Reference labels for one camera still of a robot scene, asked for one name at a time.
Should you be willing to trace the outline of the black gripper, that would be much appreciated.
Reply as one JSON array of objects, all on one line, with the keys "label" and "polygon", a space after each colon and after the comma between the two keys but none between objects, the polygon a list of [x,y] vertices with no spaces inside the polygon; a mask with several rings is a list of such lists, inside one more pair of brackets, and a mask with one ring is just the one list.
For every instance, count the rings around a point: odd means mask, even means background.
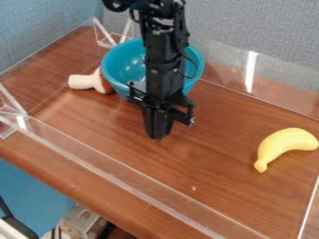
[{"label": "black gripper", "polygon": [[145,93],[144,82],[130,81],[126,98],[141,107],[144,129],[153,140],[160,140],[170,133],[174,121],[186,126],[194,123],[196,104],[181,91],[165,99],[158,99]]}]

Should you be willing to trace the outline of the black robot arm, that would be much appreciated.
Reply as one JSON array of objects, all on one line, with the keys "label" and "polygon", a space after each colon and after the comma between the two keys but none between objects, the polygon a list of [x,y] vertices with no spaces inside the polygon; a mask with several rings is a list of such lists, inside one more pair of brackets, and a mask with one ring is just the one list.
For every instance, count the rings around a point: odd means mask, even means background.
[{"label": "black robot arm", "polygon": [[194,103],[182,93],[185,64],[184,52],[189,46],[184,0],[102,0],[113,12],[129,12],[140,25],[145,49],[145,81],[128,83],[128,101],[141,107],[148,137],[160,140],[172,130],[173,123],[192,125]]}]

